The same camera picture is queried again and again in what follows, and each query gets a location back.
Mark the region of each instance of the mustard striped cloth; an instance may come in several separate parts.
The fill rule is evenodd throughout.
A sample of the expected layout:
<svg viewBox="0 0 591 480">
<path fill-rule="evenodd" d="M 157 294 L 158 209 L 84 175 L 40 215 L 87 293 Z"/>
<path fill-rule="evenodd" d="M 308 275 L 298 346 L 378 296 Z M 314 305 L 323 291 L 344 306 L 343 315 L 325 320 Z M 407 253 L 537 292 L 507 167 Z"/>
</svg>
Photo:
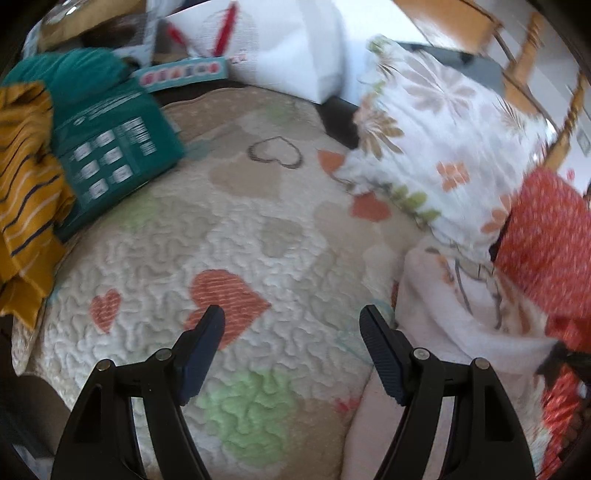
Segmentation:
<svg viewBox="0 0 591 480">
<path fill-rule="evenodd" d="M 51 97 L 41 82 L 0 88 L 0 316 L 33 329 L 64 248 L 53 234 L 74 193 L 48 146 Z"/>
</svg>

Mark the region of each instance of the red cloth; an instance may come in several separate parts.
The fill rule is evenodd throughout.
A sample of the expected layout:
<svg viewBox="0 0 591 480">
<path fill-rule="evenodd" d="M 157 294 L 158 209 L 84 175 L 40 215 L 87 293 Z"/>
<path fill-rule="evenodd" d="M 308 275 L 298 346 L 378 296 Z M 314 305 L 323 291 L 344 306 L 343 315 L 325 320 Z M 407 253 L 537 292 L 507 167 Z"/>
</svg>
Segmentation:
<svg viewBox="0 0 591 480">
<path fill-rule="evenodd" d="M 591 352 L 591 213 L 556 173 L 538 168 L 524 181 L 496 257 L 504 272 L 546 313 L 546 335 Z M 561 439 L 579 404 L 579 380 L 565 367 L 544 399 L 552 433 L 540 479 L 560 466 Z"/>
</svg>

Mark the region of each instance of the teal box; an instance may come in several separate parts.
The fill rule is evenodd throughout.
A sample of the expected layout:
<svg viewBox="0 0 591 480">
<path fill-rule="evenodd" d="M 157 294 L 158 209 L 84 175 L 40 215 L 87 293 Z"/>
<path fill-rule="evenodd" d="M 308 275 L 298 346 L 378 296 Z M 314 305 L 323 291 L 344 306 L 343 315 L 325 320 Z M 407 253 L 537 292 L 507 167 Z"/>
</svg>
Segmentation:
<svg viewBox="0 0 591 480">
<path fill-rule="evenodd" d="M 76 194 L 56 228 L 68 240 L 123 198 L 176 165 L 184 148 L 135 79 L 56 115 L 52 149 Z"/>
<path fill-rule="evenodd" d="M 227 79 L 228 64 L 224 57 L 180 60 L 137 70 L 133 75 L 148 92 L 156 92 L 190 83 Z"/>
</svg>

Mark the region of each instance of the quilted bedspread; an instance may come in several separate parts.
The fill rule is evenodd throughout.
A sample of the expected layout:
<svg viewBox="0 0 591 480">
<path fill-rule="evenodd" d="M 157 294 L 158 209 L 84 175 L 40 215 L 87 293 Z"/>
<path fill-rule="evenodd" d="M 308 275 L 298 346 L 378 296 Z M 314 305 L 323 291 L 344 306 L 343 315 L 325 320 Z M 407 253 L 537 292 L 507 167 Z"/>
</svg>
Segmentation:
<svg viewBox="0 0 591 480">
<path fill-rule="evenodd" d="M 97 361 L 143 361 L 219 304 L 226 333 L 183 410 L 212 478 L 336 479 L 371 371 L 359 311 L 375 303 L 392 319 L 423 233 L 331 178 L 346 149 L 306 102 L 247 87 L 166 111 L 187 157 L 73 242 L 38 328 L 15 325 L 15 369 L 71 408 Z"/>
</svg>

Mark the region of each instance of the metal screw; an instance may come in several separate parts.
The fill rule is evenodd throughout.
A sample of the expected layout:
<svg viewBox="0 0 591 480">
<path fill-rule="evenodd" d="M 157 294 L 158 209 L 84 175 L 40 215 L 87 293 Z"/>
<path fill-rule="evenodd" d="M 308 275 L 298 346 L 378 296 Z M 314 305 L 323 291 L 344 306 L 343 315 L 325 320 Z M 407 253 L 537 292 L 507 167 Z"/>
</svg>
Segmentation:
<svg viewBox="0 0 591 480">
<path fill-rule="evenodd" d="M 96 369 L 99 372 L 104 372 L 105 370 L 107 370 L 109 367 L 111 366 L 111 360 L 101 360 L 100 362 L 98 362 L 96 364 Z"/>
<path fill-rule="evenodd" d="M 480 368 L 480 370 L 486 370 L 490 367 L 490 362 L 486 358 L 477 358 L 474 360 L 474 364 Z"/>
<path fill-rule="evenodd" d="M 170 348 L 161 348 L 156 352 L 156 359 L 162 362 L 164 360 L 168 360 L 172 354 L 173 353 Z"/>
<path fill-rule="evenodd" d="M 415 350 L 413 351 L 413 355 L 417 360 L 426 360 L 431 356 L 429 350 L 426 350 L 424 348 L 415 348 Z"/>
</svg>

